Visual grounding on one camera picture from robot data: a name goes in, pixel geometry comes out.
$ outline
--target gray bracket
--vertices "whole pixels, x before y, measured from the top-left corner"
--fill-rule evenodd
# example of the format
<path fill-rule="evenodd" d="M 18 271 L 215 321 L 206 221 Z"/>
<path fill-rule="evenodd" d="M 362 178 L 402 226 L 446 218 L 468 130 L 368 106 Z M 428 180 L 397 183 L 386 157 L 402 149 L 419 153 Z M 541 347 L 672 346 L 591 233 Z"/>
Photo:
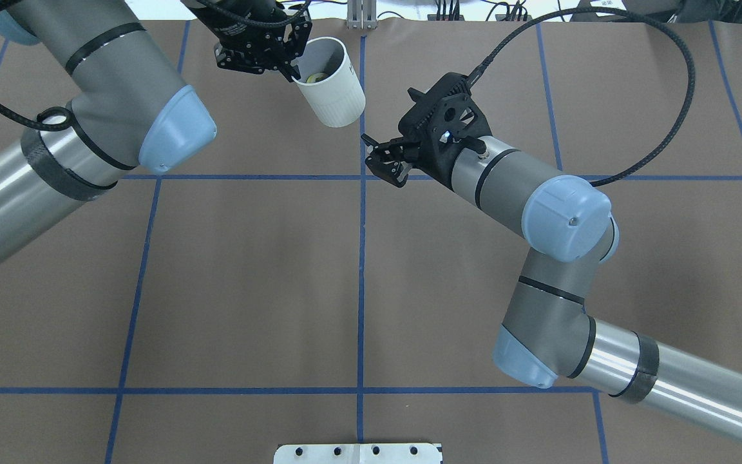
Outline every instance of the gray bracket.
<path fill-rule="evenodd" d="M 348 29 L 377 29 L 377 0 L 348 0 Z"/>

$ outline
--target white mounting plate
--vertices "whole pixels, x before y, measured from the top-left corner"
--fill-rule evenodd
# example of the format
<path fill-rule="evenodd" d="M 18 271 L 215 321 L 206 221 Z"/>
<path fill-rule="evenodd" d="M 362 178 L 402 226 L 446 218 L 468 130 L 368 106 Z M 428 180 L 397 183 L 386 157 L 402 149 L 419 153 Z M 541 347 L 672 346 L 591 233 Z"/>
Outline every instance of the white mounting plate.
<path fill-rule="evenodd" d="M 274 464 L 442 464 L 442 445 L 432 443 L 283 445 L 274 453 Z"/>

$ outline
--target white bracket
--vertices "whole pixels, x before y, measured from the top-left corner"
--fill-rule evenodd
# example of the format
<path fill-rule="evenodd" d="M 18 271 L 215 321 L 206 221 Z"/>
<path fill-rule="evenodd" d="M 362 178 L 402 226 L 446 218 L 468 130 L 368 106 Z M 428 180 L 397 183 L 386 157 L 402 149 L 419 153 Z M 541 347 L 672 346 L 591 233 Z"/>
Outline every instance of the white bracket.
<path fill-rule="evenodd" d="M 369 443 L 284 445 L 274 464 L 442 464 L 442 445 L 433 443 Z"/>
<path fill-rule="evenodd" d="M 377 0 L 347 0 L 348 29 L 377 29 Z"/>

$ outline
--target white cup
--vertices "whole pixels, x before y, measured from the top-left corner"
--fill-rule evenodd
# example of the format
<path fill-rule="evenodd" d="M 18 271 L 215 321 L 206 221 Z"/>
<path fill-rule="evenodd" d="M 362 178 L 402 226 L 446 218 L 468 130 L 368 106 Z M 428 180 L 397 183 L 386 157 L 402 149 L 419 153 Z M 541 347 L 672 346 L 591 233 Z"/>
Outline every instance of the white cup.
<path fill-rule="evenodd" d="M 339 39 L 312 39 L 297 65 L 301 79 L 294 82 L 322 124 L 348 126 L 363 113 L 365 94 L 345 44 Z"/>

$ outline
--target black rubber ring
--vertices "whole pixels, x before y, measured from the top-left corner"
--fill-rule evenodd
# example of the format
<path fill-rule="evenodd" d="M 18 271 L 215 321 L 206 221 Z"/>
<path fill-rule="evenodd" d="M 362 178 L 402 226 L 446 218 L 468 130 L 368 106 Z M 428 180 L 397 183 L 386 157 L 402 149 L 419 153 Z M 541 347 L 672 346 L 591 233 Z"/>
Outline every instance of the black rubber ring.
<path fill-rule="evenodd" d="M 520 276 L 517 281 L 528 285 L 528 287 L 534 287 L 538 290 L 545 291 L 545 293 L 551 293 L 554 296 L 565 298 L 566 300 L 569 300 L 569 302 L 574 302 L 581 306 L 585 305 L 585 298 L 583 298 L 582 296 L 577 296 L 574 293 L 568 293 L 568 291 L 560 290 L 557 287 L 551 287 L 551 285 L 535 281 L 534 279 L 530 279 L 526 276 Z"/>
<path fill-rule="evenodd" d="M 135 166 L 129 166 L 127 164 L 123 164 L 123 162 L 116 161 L 115 159 L 111 158 L 111 155 L 105 153 L 105 151 L 102 150 L 97 145 L 97 143 L 93 141 L 93 139 L 88 137 L 88 134 L 85 133 L 85 129 L 82 129 L 82 126 L 80 126 L 79 121 L 76 119 L 76 115 L 73 114 L 73 105 L 68 103 L 67 109 L 68 111 L 71 111 L 71 114 L 73 115 L 73 117 L 71 117 L 70 119 L 70 126 L 73 127 L 73 131 L 76 132 L 76 135 L 79 136 L 79 140 L 81 140 L 82 143 L 85 143 L 85 145 L 94 153 L 94 155 L 98 156 L 99 159 L 107 162 L 107 164 L 113 166 L 114 168 L 121 169 L 123 171 L 130 171 L 135 168 Z"/>
<path fill-rule="evenodd" d="M 91 53 L 109 44 L 113 39 L 118 39 L 122 35 L 130 34 L 137 30 L 145 30 L 145 28 L 139 23 L 128 23 L 106 30 L 106 32 L 102 32 L 100 35 L 90 39 L 88 43 L 79 47 L 79 50 L 76 50 L 76 52 L 68 58 L 68 62 L 64 65 L 64 70 L 68 72 L 68 75 L 73 75 L 73 71 L 76 70 L 76 67 L 81 62 L 85 61 Z"/>
<path fill-rule="evenodd" d="M 482 185 L 486 183 L 486 177 L 488 177 L 488 174 L 491 173 L 491 170 L 494 169 L 495 166 L 497 166 L 497 163 L 500 162 L 501 159 L 506 158 L 506 155 L 511 155 L 512 153 L 518 151 L 520 150 L 508 149 L 503 153 L 500 153 L 500 155 L 494 156 L 494 159 L 488 162 L 488 165 L 482 171 L 482 174 L 480 174 L 480 179 L 477 180 L 477 189 L 474 191 L 474 203 L 477 204 L 478 209 L 482 209 L 480 208 L 480 191 L 482 191 Z"/>
<path fill-rule="evenodd" d="M 637 344 L 640 346 L 640 356 L 637 358 L 637 368 L 634 376 L 626 388 L 618 394 L 610 394 L 610 397 L 620 398 L 627 403 L 640 403 L 654 388 L 657 382 L 657 370 L 660 367 L 660 348 L 654 338 L 645 335 L 637 335 Z"/>
<path fill-rule="evenodd" d="M 107 187 L 94 185 L 59 164 L 45 146 L 38 130 L 24 131 L 21 136 L 21 153 L 27 159 L 27 164 L 47 185 L 77 202 L 92 202 L 116 185 L 116 182 Z"/>
<path fill-rule="evenodd" d="M 573 379 L 583 373 L 585 365 L 589 363 L 589 358 L 591 358 L 591 350 L 595 348 L 595 338 L 597 338 L 597 322 L 595 318 L 589 316 L 589 343 L 586 344 L 585 350 L 583 350 L 583 358 L 580 359 L 580 363 L 575 367 L 575 371 L 569 374 L 569 379 Z"/>

